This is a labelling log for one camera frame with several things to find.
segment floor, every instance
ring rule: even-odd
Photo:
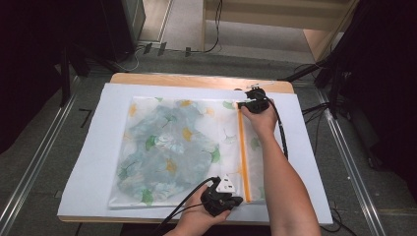
[[[186,21],[182,12],[186,11],[187,7],[196,8],[196,2],[199,1],[173,1],[172,11],[162,34],[162,41],[167,42],[167,48],[181,50],[187,46],[200,47],[199,40],[192,40],[193,33],[198,34],[195,32],[197,30],[190,30],[197,29],[200,22]],[[145,55],[143,51],[139,51],[136,56],[132,56],[121,65],[128,69],[136,67],[131,73],[172,73],[271,80],[285,78],[297,71],[299,66],[314,63],[311,53],[307,50],[305,38],[296,29],[277,29],[282,31],[271,36],[268,35],[268,32],[271,32],[268,29],[250,29],[248,26],[227,24],[221,24],[220,28],[221,47],[217,47],[217,51],[213,53],[185,57],[182,52],[166,51],[164,55],[157,56],[157,49],[152,49]],[[239,33],[244,33],[245,36],[239,36]],[[213,36],[213,31],[208,31],[208,46],[212,43]],[[0,235],[74,235],[78,231],[78,223],[61,222],[56,217],[56,212],[60,203],[59,193],[65,188],[89,131],[90,118],[84,110],[92,110],[93,113],[103,85],[111,78],[111,74],[105,69],[93,62],[89,64],[92,68],[89,77],[80,78],[77,84],[73,84],[73,103],[47,150],[46,157],[39,163],[41,169],[34,173],[36,178],[30,183],[30,191],[27,195],[21,196],[23,204],[17,208],[18,212],[14,218],[9,219],[13,224],[7,224],[7,220],[2,216]],[[302,109],[321,102],[317,89],[312,86],[313,79],[314,77],[309,75],[293,84]],[[36,151],[43,137],[54,122],[56,114],[60,112],[59,103],[58,91],[28,124],[16,143],[0,154],[2,210],[7,207],[9,198],[20,185],[33,157],[37,155]],[[343,132],[366,187],[366,193],[373,207],[378,210],[378,220],[384,227],[383,232],[372,230],[364,212],[366,208],[360,204],[361,196],[353,187],[353,176],[341,157],[334,130],[331,128],[331,120],[325,117],[315,119],[306,125],[306,128],[312,147],[317,144],[316,159],[329,205],[337,208],[343,223],[357,235],[415,235],[417,205],[405,183],[391,172],[379,172],[369,167],[355,128],[347,119],[340,117],[336,124]],[[335,226],[328,226],[328,229],[335,229]],[[85,223],[80,229],[80,235],[119,235],[121,227],[120,223]],[[322,232],[323,235],[352,235],[345,229],[335,233],[324,230]]]

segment finger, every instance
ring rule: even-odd
[[[230,212],[231,212],[230,210],[225,210],[224,212],[216,216],[214,218],[215,223],[218,224],[218,223],[224,222],[227,219],[227,217],[230,215]]]
[[[252,115],[252,112],[250,112],[250,111],[249,111],[249,109],[248,109],[248,108],[246,108],[246,106],[242,106],[242,107],[240,108],[240,110],[241,110],[242,114],[243,114],[244,116],[248,117],[248,118],[250,118],[250,116]]]

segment forearm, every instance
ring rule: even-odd
[[[272,235],[304,232],[320,235],[316,214],[302,180],[285,158],[273,134],[263,135],[260,139]]]

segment table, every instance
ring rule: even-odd
[[[114,166],[117,164],[117,147],[120,147],[118,143],[121,143],[120,137],[123,136],[124,129],[123,124],[115,125],[115,123],[120,123],[120,119],[126,119],[125,114],[127,114],[128,102],[132,99],[133,94],[136,95],[138,89],[141,89],[141,95],[148,95],[147,93],[154,95],[155,91],[164,95],[183,95],[181,93],[182,91],[192,93],[195,90],[195,97],[199,95],[207,96],[208,93],[214,92],[215,95],[226,99],[236,97],[236,94],[239,94],[239,99],[244,99],[246,98],[244,92],[233,91],[231,89],[248,90],[246,86],[253,84],[266,84],[263,89],[267,92],[281,92],[280,97],[291,97],[293,104],[297,105],[298,109],[292,109],[292,112],[295,112],[295,114],[284,112],[284,114],[281,114],[281,119],[283,122],[299,119],[298,122],[304,125],[298,99],[294,99],[296,96],[293,94],[292,85],[288,82],[273,82],[271,84],[270,81],[244,80],[238,78],[164,74],[115,74],[111,79],[111,83],[106,85],[103,90],[100,103],[97,106],[89,127],[89,134],[86,138],[85,145],[65,188],[61,205],[58,209],[58,217],[63,221],[69,222],[159,222],[161,218],[165,218],[173,210],[172,207],[117,210],[111,210],[107,207],[108,193],[111,186],[109,187],[106,181],[111,181],[114,178],[114,171],[112,170],[115,169]],[[110,96],[109,91],[111,89],[113,89],[113,92]],[[274,98],[275,94],[278,93],[270,93],[270,97]],[[103,107],[103,104],[107,103],[112,104]],[[300,158],[298,160],[297,158],[292,158],[294,161],[291,162],[290,159],[290,162],[301,173],[302,178],[304,177],[303,181],[306,182],[314,206],[316,206],[315,209],[318,210],[317,213],[320,223],[332,223],[326,194],[305,126],[297,126],[293,132],[291,131],[291,127],[287,126],[287,128],[288,149],[293,151],[294,156],[297,151],[307,152],[306,155],[298,154],[297,156],[300,156]],[[288,135],[294,133],[301,133],[301,140],[303,141],[300,141],[298,136],[296,137],[294,135],[292,137]],[[244,221],[251,221],[251,223],[255,224],[268,222],[266,206],[237,207],[235,210],[238,213],[229,216],[230,220],[234,223],[239,223],[241,222],[241,218],[248,217],[251,220]]]
[[[337,34],[349,25],[359,0],[223,0],[221,21],[303,29],[316,61],[322,60]],[[206,20],[214,21],[218,0],[204,0]]]

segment black stand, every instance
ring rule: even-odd
[[[325,68],[319,72],[317,78],[315,79],[315,85],[317,88],[322,89],[331,81],[331,89],[329,92],[329,109],[334,119],[337,119],[335,105],[338,93],[344,81],[349,76],[349,73],[346,73],[347,71],[349,71],[348,62],[349,59],[352,57],[351,51],[355,51],[352,50],[352,47],[357,46],[354,45],[353,42],[355,34],[358,33],[357,30],[361,22],[368,16],[371,9],[372,4],[364,4],[362,1],[359,2],[349,28],[344,33],[340,42],[330,53],[330,55],[326,59],[316,63],[315,65],[311,65],[299,71],[298,73],[295,73],[294,75],[283,79],[283,81],[292,83],[300,79],[301,77],[304,77],[320,68]]]
[[[88,57],[103,67],[107,68],[112,73],[119,73],[119,69],[108,63],[106,60],[95,55],[91,51],[76,45],[67,44],[61,52],[61,78],[62,78],[62,99],[61,107],[64,106],[71,97],[71,82],[70,82],[70,63],[76,71],[77,75],[87,77],[89,75],[89,65],[85,57]]]

